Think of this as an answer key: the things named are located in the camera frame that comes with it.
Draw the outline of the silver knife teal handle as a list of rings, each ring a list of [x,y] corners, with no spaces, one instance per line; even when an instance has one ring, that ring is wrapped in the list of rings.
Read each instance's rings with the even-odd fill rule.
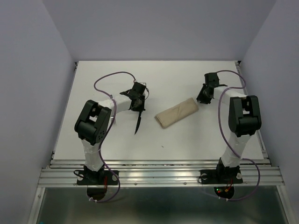
[[[139,111],[138,118],[137,118],[137,123],[136,123],[136,127],[135,127],[135,134],[137,133],[137,131],[140,127],[141,119],[142,119],[142,111]]]

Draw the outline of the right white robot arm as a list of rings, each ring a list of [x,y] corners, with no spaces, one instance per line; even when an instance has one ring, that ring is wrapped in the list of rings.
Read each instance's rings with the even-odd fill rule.
[[[205,82],[196,98],[201,104],[210,104],[218,100],[218,124],[227,148],[220,158],[223,166],[215,170],[215,177],[220,182],[231,178],[230,168],[240,165],[243,151],[257,130],[261,128],[262,119],[258,97],[238,92],[244,87],[229,87],[221,84],[217,72],[204,75]],[[228,127],[230,137],[226,139],[221,125],[221,106],[228,106]]]

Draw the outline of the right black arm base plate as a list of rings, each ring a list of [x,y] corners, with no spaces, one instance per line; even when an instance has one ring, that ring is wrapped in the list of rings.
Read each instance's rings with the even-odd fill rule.
[[[216,169],[202,169],[199,171],[198,182],[202,184],[242,184],[242,177],[237,177],[240,172],[219,173]]]

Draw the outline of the beige cloth napkin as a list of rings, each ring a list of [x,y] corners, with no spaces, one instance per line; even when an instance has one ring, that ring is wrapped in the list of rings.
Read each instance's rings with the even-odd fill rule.
[[[193,100],[193,98],[189,98],[174,107],[158,113],[155,116],[155,120],[163,129],[166,129],[176,122],[197,112],[198,110],[199,107],[196,102]]]

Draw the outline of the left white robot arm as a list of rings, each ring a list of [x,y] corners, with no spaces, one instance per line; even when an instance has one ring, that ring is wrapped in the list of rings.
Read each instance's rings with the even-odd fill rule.
[[[109,96],[108,100],[96,102],[86,101],[76,123],[74,130],[83,144],[85,153],[85,165],[88,172],[88,179],[98,184],[103,181],[104,166],[99,156],[100,145],[110,130],[110,125],[115,122],[116,114],[123,111],[138,112],[138,119],[135,131],[137,132],[141,122],[141,114],[145,111],[145,91],[148,88],[139,82],[133,87],[123,91],[116,96]]]

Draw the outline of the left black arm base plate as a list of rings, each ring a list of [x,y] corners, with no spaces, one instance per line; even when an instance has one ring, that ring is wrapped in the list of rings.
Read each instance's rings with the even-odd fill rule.
[[[76,184],[79,186],[118,185],[117,178],[108,170],[101,170],[96,174],[89,174],[84,170],[75,170],[73,173],[77,177]]]

